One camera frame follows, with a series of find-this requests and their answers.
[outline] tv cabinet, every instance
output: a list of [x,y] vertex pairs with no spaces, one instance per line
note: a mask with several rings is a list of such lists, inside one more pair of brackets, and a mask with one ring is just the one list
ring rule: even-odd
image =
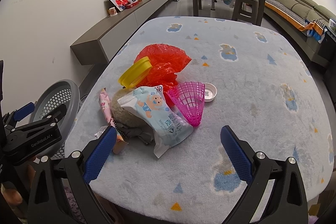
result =
[[142,0],[138,5],[108,16],[71,46],[82,65],[108,64],[127,40],[168,0]]

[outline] yellow plastic lid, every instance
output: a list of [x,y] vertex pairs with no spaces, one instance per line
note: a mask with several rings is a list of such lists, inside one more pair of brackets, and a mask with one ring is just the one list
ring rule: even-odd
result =
[[118,83],[126,88],[133,88],[148,75],[152,67],[149,58],[145,56],[125,71],[118,79]]

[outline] light blue fluffy tablecloth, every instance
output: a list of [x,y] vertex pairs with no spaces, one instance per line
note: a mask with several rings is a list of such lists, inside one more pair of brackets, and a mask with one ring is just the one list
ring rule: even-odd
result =
[[[271,159],[298,161],[307,199],[326,187],[333,169],[327,113],[306,66],[289,42],[262,27],[222,19],[164,17],[145,23],[101,75],[65,142],[68,156],[82,150],[106,124],[101,88],[112,95],[117,79],[147,45],[166,43],[192,58],[178,81],[210,82],[218,89],[202,122],[159,159],[154,144],[138,139],[110,154],[93,191],[124,208],[176,223],[222,223],[246,187],[220,141],[230,125],[238,138]],[[272,184],[266,192],[270,193]],[[264,199],[254,220],[260,218]]]

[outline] human hand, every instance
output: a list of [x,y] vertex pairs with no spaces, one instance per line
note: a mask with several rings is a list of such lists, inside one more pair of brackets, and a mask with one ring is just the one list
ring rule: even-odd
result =
[[[31,158],[29,161],[34,161],[36,157]],[[27,176],[29,179],[29,184],[31,186],[34,176],[35,176],[35,170],[31,165],[27,165]],[[22,197],[20,193],[15,189],[1,189],[2,195],[8,205],[11,207],[18,206],[22,203]]]

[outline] pink snack wrapper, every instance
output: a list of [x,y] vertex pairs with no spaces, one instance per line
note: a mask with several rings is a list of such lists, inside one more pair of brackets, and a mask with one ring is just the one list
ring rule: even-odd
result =
[[[110,109],[110,104],[111,104],[111,100],[110,100],[109,95],[106,92],[106,88],[101,89],[101,92],[100,92],[100,95],[99,95],[99,105],[101,107],[101,111],[103,112],[107,123],[110,126],[113,126],[114,128],[116,128],[116,125],[113,122],[112,111]],[[106,127],[101,127],[100,131],[95,134],[95,137],[98,139],[100,137],[100,135],[103,134],[105,129],[106,129]],[[116,143],[113,147],[113,153],[118,155],[121,152],[121,150],[123,150],[124,147],[127,144],[128,144],[128,142],[124,141],[123,137],[120,135],[120,133],[117,130],[117,141],[116,141]]]
[[107,123],[115,127],[116,125],[113,122],[112,112],[110,109],[111,100],[109,98],[109,95],[106,92],[106,88],[101,89],[101,92],[99,95],[99,104],[100,104],[101,111],[103,112]]

